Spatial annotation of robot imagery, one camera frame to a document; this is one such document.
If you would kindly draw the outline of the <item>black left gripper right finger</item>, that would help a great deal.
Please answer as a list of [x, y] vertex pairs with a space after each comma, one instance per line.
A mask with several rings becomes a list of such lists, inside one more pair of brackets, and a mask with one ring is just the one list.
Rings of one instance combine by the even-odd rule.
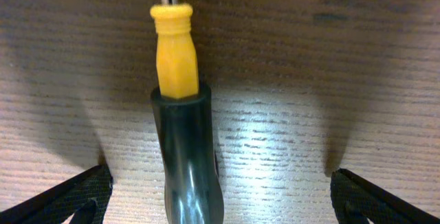
[[439, 223], [439, 218], [344, 168], [332, 172], [331, 203], [339, 223]]

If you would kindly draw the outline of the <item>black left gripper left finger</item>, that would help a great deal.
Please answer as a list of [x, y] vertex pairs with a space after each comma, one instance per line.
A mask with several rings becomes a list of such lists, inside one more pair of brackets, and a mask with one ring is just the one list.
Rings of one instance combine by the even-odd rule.
[[94, 166], [1, 212], [2, 223], [95, 223], [104, 221], [113, 191], [108, 166]]

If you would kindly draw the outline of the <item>black yellow screwdriver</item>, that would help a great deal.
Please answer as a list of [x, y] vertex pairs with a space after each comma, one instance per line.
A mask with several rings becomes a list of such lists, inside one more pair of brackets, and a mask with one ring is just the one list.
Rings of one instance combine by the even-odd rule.
[[150, 13], [157, 33], [159, 82], [151, 100], [164, 165], [168, 222], [222, 223], [211, 89], [199, 80], [190, 34], [193, 8], [179, 0], [161, 0]]

